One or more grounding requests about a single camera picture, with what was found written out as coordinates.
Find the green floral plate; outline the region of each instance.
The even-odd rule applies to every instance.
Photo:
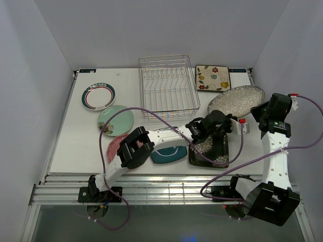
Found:
[[[103,128],[105,122],[108,121],[113,114],[125,108],[127,107],[122,105],[114,105],[103,110],[97,119],[97,126],[99,130]],[[131,129],[133,121],[134,117],[132,111],[124,111],[111,120],[111,122],[105,128],[104,134],[112,137],[122,135]]]

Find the square plate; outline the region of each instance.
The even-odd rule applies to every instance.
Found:
[[[197,65],[195,73],[197,91],[224,92],[231,89],[228,67]]]

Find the teal plate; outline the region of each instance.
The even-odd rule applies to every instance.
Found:
[[[103,128],[105,122],[108,121],[113,114],[125,108],[127,107],[122,105],[114,105],[103,110],[97,119],[97,126],[99,130]],[[131,129],[133,121],[134,117],[132,111],[124,111],[112,119],[112,121],[106,126],[104,134],[111,137],[123,135]]]
[[[159,130],[162,131],[162,130],[170,130],[170,129],[171,128],[167,127]],[[150,157],[152,158],[153,162],[156,164],[166,164],[166,163],[171,163],[179,159],[182,159],[186,155],[187,155],[187,149],[185,146],[175,146],[175,147],[156,150],[152,152]]]

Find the glass panel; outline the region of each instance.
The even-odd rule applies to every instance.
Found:
[[[125,206],[110,206],[101,221],[119,225],[126,212]],[[41,206],[33,241],[304,241],[296,214],[278,227],[229,219],[218,205],[132,206],[129,223],[110,231],[73,213],[87,215],[86,206]]]

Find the wire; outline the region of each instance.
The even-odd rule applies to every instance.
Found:
[[[103,203],[103,206],[106,206],[111,201],[112,201],[112,199],[107,200],[105,203]]]
[[[297,95],[298,97],[301,97],[301,98],[303,98],[303,99],[306,99],[306,100],[308,100],[308,101],[310,101],[310,102],[312,102],[319,110],[320,110],[320,112],[321,112],[321,114],[322,114],[322,116],[323,116],[323,109],[320,107],[320,105],[318,104],[318,103],[316,103],[314,100],[312,100],[312,99],[310,99],[310,98],[308,98],[308,97],[304,97],[304,96],[301,96],[301,95]],[[99,135],[99,149],[100,149],[100,155],[101,155],[101,159],[102,159],[102,165],[103,165],[103,174],[105,175],[105,171],[106,171],[106,168],[105,168],[105,162],[104,162],[104,155],[103,155],[103,151],[102,151],[102,143],[101,143],[101,141],[102,141],[102,135],[103,135],[103,130],[105,130],[105,128],[106,128],[106,126],[107,126],[107,124],[115,117],[115,116],[117,116],[118,114],[120,114],[121,112],[124,112],[124,111],[127,111],[127,110],[141,110],[141,111],[145,111],[145,112],[148,112],[148,113],[150,113],[151,115],[153,115],[153,116],[155,116],[156,118],[158,118],[160,121],[162,121],[165,125],[167,125],[168,127],[170,127],[174,132],[176,132],[176,133],[179,133],[179,131],[178,130],[176,130],[174,127],[172,127],[169,123],[167,123],[165,120],[163,120],[161,117],[159,117],[159,116],[157,116],[155,113],[153,113],[153,112],[151,112],[150,110],[147,110],[147,109],[145,109],[145,108],[140,108],[140,107],[129,107],[129,108],[125,108],[125,109],[122,109],[122,110],[120,110],[119,112],[117,112],[117,113],[115,113],[114,115],[112,115],[112,117],[111,118],[109,118],[109,120],[108,121],[106,121],[106,123],[104,124],[104,126],[102,127],[102,129],[101,129],[101,131],[100,131],[100,135]],[[202,158],[204,158],[205,160],[207,160],[207,161],[209,161],[209,162],[211,162],[211,163],[213,163],[213,164],[221,164],[221,165],[223,165],[223,163],[218,163],[218,162],[214,162],[214,161],[212,161],[212,160],[210,160],[210,159],[208,159],[207,157],[205,157],[204,155],[202,155],[196,148],[195,148],[195,146],[192,144],[192,142],[186,137],[186,136],[184,136],[183,134],[181,134],[180,133],[180,135],[191,145],[191,147],[197,152],[197,154],[199,154]],[[312,146],[314,146],[314,145],[316,145],[321,139],[323,138],[323,131],[322,131],[322,133],[321,133],[321,135],[320,135],[320,137],[315,141],[315,142],[313,142],[312,144],[310,144],[310,145],[307,145],[307,146],[292,146],[292,147],[285,147],[285,148],[283,148],[283,150],[289,150],[289,149],[306,149],[306,148],[310,148],[310,147],[312,147]],[[238,154],[237,154],[237,156],[232,160],[232,161],[230,161],[230,162],[228,162],[229,164],[230,163],[232,163],[232,162],[234,162],[237,158],[238,158],[238,156],[240,155],[240,153],[241,153],[241,150],[242,150],[242,147],[243,147],[243,132],[241,132],[241,145],[240,145],[240,149],[239,149],[239,152],[238,152]],[[260,161],[260,160],[263,160],[263,159],[265,159],[265,158],[267,158],[267,157],[269,157],[269,156],[272,156],[272,155],[275,155],[275,154],[278,154],[279,152],[281,152],[281,150],[277,150],[277,151],[274,151],[274,152],[272,152],[272,153],[270,153],[270,154],[267,154],[267,155],[264,155],[264,156],[262,156],[262,157],[259,157],[259,158],[257,158],[257,159],[254,159],[254,160],[251,160],[251,161],[249,161],[249,162],[247,162],[247,163],[245,163],[245,164],[241,164],[241,165],[239,165],[239,166],[237,166],[237,167],[235,167],[235,168],[232,168],[232,169],[230,169],[230,170],[227,170],[227,171],[225,171],[224,173],[222,173],[222,174],[220,174],[220,175],[218,175],[218,176],[216,176],[215,178],[213,178],[213,179],[211,179],[208,183],[206,183],[203,187],[202,187],[202,189],[200,190],[200,194],[203,196],[203,197],[206,197],[206,198],[211,198],[211,199],[219,199],[219,200],[227,200],[227,201],[238,201],[238,199],[232,199],[232,198],[222,198],[222,197],[214,197],[214,196],[208,196],[208,195],[206,195],[206,194],[204,194],[203,193],[203,190],[205,189],[205,188],[207,188],[207,186],[208,185],[210,185],[212,182],[214,182],[215,180],[217,180],[217,179],[219,179],[219,178],[221,178],[222,176],[225,176],[225,175],[227,175],[227,174],[229,174],[230,172],[232,172],[232,171],[235,171],[235,170],[238,170],[238,169],[240,169],[240,168],[243,168],[243,167],[245,167],[245,166],[247,166],[247,165],[251,165],[251,164],[253,164],[253,163],[256,163],[256,162],[258,162],[258,161]],[[117,193],[115,193],[109,186],[108,186],[108,184],[107,184],[107,182],[106,182],[106,180],[104,179],[104,184],[105,184],[105,186],[106,186],[106,188],[112,193],[112,194],[114,194],[116,197],[118,197],[118,198],[120,198],[120,199],[122,199],[125,203],[126,203],[126,205],[127,205],[127,209],[128,209],[128,215],[127,215],[127,218],[126,218],[126,220],[125,220],[125,222],[123,223],[123,224],[121,224],[120,226],[118,226],[118,227],[110,227],[110,226],[108,226],[108,225],[106,225],[105,223],[103,223],[103,222],[101,222],[101,221],[99,221],[99,220],[96,220],[96,219],[94,219],[94,218],[92,218],[92,217],[86,217],[86,216],[82,216],[82,215],[78,215],[78,214],[76,214],[77,216],[79,216],[79,217],[85,217],[85,218],[90,218],[90,219],[92,219],[92,220],[94,220],[94,221],[96,221],[96,222],[98,222],[99,224],[101,224],[102,226],[104,226],[105,228],[107,228],[107,229],[110,229],[110,230],[118,230],[118,229],[120,229],[120,228],[122,228],[123,226],[125,226],[126,224],[127,224],[127,222],[129,221],[129,218],[130,218],[130,205],[129,205],[129,203],[128,203],[128,201],[126,200],[126,199],[124,199],[122,196],[120,196],[119,194],[117,194]]]

